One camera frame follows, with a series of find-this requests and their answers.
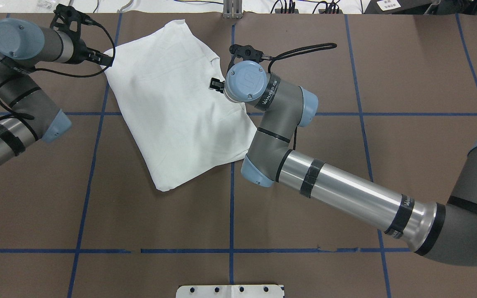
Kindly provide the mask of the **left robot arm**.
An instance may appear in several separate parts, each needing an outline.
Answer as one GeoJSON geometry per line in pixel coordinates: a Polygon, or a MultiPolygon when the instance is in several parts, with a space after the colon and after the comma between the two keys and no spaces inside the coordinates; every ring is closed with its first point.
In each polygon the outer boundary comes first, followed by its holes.
{"type": "Polygon", "coordinates": [[[72,122],[48,94],[32,79],[43,71],[39,62],[76,65],[85,61],[110,68],[115,53],[107,55],[87,47],[81,26],[103,25],[87,15],[56,16],[49,27],[24,19],[0,20],[0,166],[42,140],[51,143],[67,132],[72,122]]]}

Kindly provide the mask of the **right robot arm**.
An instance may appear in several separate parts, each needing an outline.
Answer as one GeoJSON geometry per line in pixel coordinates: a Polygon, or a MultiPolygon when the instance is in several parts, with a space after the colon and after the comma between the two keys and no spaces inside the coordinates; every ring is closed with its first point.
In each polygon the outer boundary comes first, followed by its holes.
{"type": "Polygon", "coordinates": [[[230,64],[210,89],[247,104],[263,118],[244,157],[241,174],[260,187],[275,183],[297,191],[403,241],[419,256],[456,266],[477,266],[477,139],[447,203],[420,202],[295,149],[295,130],[317,114],[318,97],[270,73],[259,63],[230,64]]]}

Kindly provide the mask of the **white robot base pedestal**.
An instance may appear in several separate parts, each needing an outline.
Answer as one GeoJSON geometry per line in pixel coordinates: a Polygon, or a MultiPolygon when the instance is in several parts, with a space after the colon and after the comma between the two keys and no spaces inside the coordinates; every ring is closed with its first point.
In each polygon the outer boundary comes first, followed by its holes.
{"type": "Polygon", "coordinates": [[[276,284],[184,285],[176,298],[285,298],[284,286],[276,284]]]}

